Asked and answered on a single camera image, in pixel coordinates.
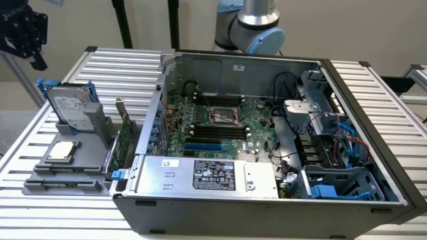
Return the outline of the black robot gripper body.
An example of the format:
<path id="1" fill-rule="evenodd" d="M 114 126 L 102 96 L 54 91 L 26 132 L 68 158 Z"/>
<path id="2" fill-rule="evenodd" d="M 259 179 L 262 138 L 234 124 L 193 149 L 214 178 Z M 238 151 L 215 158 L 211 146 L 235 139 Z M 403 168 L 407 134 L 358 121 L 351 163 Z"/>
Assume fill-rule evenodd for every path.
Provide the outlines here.
<path id="1" fill-rule="evenodd" d="M 15 27 L 23 24 L 24 34 L 32 38 L 38 35 L 34 27 L 34 9 L 28 0 L 0 1 L 0 38 L 14 39 Z"/>

